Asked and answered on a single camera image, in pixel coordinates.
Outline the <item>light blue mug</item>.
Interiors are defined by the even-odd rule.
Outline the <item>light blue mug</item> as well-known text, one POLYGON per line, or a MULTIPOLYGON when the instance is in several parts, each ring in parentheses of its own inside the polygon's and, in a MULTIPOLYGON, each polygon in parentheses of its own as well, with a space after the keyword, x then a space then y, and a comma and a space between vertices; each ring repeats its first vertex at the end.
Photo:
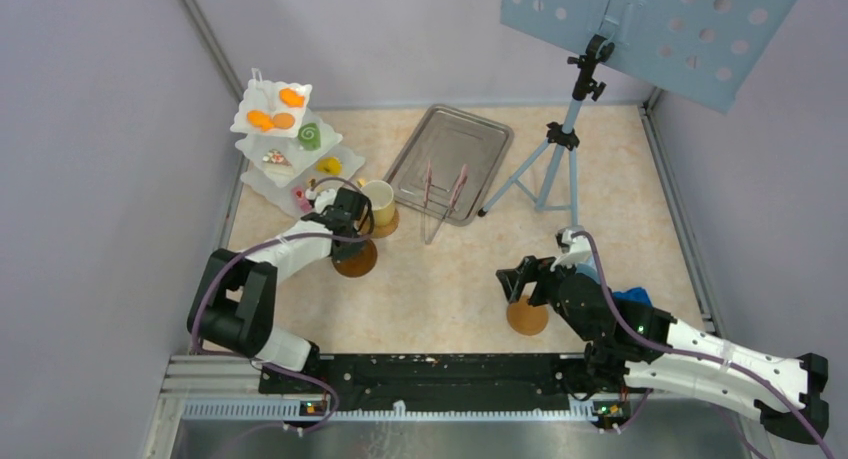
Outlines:
POLYGON ((575 269, 578 274, 583 274, 587 276, 589 279, 592 279, 597 284, 600 283, 598 271, 593 263, 579 263, 575 266, 575 269))

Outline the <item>white strawberry cake slice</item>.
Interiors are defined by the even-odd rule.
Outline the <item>white strawberry cake slice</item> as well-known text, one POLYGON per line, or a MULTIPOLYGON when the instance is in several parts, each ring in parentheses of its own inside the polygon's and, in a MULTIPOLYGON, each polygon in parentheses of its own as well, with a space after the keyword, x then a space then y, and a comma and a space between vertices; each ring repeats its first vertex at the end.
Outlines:
POLYGON ((295 168, 278 149, 269 149, 262 157, 262 168, 269 175, 291 176, 295 168))

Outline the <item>dark wooden round coaster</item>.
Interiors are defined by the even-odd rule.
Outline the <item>dark wooden round coaster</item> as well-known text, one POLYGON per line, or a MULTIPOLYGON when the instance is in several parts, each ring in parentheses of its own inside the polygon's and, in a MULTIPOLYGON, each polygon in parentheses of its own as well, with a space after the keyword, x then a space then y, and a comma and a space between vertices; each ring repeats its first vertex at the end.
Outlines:
POLYGON ((364 242, 363 249, 351 258, 342 261, 332 261, 337 273, 347 278, 358 278, 368 274, 376 265, 378 251, 375 243, 369 239, 364 242))

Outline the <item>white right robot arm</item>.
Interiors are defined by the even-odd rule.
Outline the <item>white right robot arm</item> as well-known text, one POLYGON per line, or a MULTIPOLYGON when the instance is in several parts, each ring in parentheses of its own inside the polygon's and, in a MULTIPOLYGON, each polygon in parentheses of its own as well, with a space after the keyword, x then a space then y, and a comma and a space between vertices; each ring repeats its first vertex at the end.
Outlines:
POLYGON ((585 341, 580 391, 663 390, 735 411, 782 439, 825 437, 828 361, 821 355, 779 358, 738 346, 617 297, 596 273, 553 258, 527 256, 495 276, 509 303, 548 306, 585 341))

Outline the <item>yellow cake wedge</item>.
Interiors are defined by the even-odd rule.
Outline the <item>yellow cake wedge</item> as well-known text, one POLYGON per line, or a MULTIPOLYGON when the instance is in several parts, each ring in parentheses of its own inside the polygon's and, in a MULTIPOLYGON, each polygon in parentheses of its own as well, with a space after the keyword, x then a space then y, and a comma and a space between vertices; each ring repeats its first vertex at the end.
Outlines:
POLYGON ((340 176, 343 171, 343 163, 338 157, 329 156, 317 161, 315 170, 329 176, 340 176))

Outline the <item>pink cat-paw tongs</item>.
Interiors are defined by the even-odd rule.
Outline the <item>pink cat-paw tongs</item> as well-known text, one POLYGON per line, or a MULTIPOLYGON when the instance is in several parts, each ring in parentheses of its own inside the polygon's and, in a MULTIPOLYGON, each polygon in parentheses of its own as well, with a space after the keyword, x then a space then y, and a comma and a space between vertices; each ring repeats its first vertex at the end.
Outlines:
POLYGON ((423 209, 424 217, 421 221, 421 234, 423 243, 431 245, 448 217, 455 211, 459 197, 465 188, 469 176, 469 166, 463 164, 449 188, 442 188, 434 184, 434 167, 432 161, 427 162, 423 209))

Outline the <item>round brown cookie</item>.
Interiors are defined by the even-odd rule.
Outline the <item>round brown cookie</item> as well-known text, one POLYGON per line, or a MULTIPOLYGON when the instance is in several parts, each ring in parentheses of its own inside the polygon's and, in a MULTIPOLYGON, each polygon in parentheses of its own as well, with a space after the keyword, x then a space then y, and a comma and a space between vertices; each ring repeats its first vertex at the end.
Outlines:
POLYGON ((287 130, 295 125, 296 118, 289 113, 278 113, 271 118, 271 121, 274 128, 287 130))

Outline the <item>green swirl roll cake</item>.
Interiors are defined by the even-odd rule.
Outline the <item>green swirl roll cake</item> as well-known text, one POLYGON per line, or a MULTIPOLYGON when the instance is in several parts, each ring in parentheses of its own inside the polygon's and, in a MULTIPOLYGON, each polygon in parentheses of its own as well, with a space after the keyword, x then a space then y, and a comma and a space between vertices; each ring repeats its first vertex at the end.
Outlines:
POLYGON ((298 130, 297 140, 305 151, 319 150, 322 146, 320 126, 316 122, 303 124, 298 130))

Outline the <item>yellow transparent cup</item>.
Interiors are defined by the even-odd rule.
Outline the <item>yellow transparent cup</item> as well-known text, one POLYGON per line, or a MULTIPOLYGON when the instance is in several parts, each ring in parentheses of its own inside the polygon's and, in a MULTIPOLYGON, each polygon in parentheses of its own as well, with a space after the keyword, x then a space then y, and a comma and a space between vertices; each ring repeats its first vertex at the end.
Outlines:
POLYGON ((388 226, 396 213, 392 186, 386 181, 370 180, 361 185, 361 191, 371 201, 376 226, 388 226))

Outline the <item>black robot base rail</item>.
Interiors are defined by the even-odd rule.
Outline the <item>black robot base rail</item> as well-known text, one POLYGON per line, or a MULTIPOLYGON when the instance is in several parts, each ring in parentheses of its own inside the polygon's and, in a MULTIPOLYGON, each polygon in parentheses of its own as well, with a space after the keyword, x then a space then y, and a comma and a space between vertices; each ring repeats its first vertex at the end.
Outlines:
POLYGON ((386 411, 401 401, 411 412, 565 411, 578 399, 618 394, 620 378, 575 354, 321 354, 296 379, 263 367, 266 395, 340 398, 343 411, 386 411))

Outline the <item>pink cake slice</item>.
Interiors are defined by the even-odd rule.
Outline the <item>pink cake slice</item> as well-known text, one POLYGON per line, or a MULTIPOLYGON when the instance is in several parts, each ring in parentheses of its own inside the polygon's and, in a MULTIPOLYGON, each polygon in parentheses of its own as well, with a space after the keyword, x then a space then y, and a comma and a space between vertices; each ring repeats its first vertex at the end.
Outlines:
POLYGON ((304 214, 312 211, 313 206, 306 196, 306 189, 303 186, 295 186, 291 190, 293 200, 298 210, 304 214))

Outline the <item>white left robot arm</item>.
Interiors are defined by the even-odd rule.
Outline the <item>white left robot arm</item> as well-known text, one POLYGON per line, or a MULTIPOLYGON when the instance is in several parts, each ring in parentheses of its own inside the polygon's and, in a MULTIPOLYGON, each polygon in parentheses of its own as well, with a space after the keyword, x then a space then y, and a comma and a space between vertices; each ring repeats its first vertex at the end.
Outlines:
POLYGON ((360 224, 372 218, 363 193, 329 189, 285 232, 240 252, 213 252, 187 317, 192 350, 203 353, 209 342, 219 353, 283 368, 283 380, 297 392, 314 389, 321 376, 310 358, 315 346, 275 325, 277 287, 315 262, 341 262, 362 252, 370 232, 360 224))

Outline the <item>orange fish pastry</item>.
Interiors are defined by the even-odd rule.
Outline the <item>orange fish pastry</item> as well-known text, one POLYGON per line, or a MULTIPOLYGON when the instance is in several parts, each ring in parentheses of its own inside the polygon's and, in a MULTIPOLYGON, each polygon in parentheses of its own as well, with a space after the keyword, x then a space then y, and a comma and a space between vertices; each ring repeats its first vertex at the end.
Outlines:
POLYGON ((260 110, 251 110, 246 114, 247 122, 259 129, 260 131, 268 131, 275 128, 273 119, 267 113, 260 110))
POLYGON ((283 88, 279 91, 281 102, 288 108, 301 108, 306 104, 306 98, 292 88, 283 88))

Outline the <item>woven rattan coaster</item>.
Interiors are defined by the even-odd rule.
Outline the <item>woven rattan coaster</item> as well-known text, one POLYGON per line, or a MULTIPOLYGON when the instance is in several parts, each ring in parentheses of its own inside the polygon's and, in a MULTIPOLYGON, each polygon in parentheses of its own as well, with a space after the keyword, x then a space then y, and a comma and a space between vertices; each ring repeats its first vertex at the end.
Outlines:
POLYGON ((371 220, 368 217, 368 213, 364 213, 362 215, 362 219, 361 219, 361 222, 360 222, 360 225, 359 225, 359 233, 361 235, 369 233, 370 238, 373 239, 373 240, 382 239, 382 238, 388 237, 389 235, 393 234, 397 230, 397 228, 399 226, 399 221, 400 221, 399 210, 396 209, 393 213, 392 218, 390 219, 390 221, 386 225, 371 227, 371 220))

